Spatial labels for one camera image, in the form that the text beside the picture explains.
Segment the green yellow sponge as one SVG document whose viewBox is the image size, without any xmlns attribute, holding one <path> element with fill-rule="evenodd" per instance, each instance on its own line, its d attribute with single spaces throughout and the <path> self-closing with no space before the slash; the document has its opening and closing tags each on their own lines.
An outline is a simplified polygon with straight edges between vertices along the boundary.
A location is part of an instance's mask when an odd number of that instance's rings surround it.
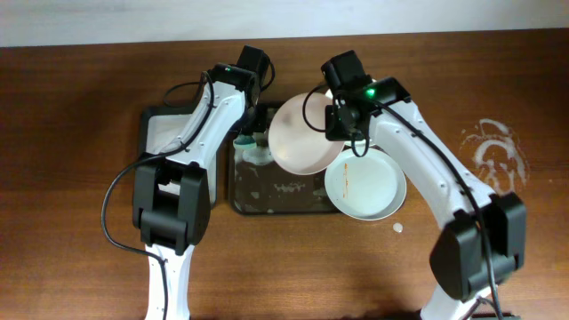
<svg viewBox="0 0 569 320">
<path fill-rule="evenodd" d="M 247 150 L 257 147 L 257 141 L 253 135 L 239 134 L 232 142 L 235 150 Z"/>
</svg>

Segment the pink plastic plate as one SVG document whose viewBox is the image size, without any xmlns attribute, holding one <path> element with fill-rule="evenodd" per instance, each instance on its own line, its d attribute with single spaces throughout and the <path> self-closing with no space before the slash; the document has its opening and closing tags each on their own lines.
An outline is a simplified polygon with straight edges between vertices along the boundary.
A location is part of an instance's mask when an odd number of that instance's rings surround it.
<svg viewBox="0 0 569 320">
<path fill-rule="evenodd" d="M 274 115 L 268 128 L 268 146 L 275 162 L 296 175 L 321 172 L 341 153 L 343 141 L 329 141 L 323 132 L 311 129 L 304 115 L 317 129 L 325 127 L 325 107 L 332 100 L 322 93 L 313 93 L 302 114 L 306 93 L 286 101 Z"/>
</svg>

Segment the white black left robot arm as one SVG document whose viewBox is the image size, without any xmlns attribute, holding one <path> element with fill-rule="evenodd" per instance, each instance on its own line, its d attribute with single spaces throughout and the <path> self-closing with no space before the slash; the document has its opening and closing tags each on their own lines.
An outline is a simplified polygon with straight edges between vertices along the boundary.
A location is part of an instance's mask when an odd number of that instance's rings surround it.
<svg viewBox="0 0 569 320">
<path fill-rule="evenodd" d="M 148 256 L 148 319 L 188 319 L 190 262 L 211 215 L 208 171 L 228 132 L 247 124 L 272 64 L 218 64 L 169 138 L 146 147 L 135 169 L 134 227 Z"/>
</svg>

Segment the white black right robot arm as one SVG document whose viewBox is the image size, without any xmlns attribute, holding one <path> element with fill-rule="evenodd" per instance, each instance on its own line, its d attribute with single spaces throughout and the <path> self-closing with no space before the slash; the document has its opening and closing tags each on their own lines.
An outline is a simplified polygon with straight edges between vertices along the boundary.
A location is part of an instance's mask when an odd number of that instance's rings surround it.
<svg viewBox="0 0 569 320">
<path fill-rule="evenodd" d="M 497 288 L 525 263 L 526 209 L 514 193 L 497 195 L 424 122 L 393 77 L 328 79 L 333 104 L 326 137 L 366 137 L 386 151 L 429 205 L 441 234 L 429 256 L 437 287 L 421 319 L 469 319 L 486 304 L 497 319 Z"/>
</svg>

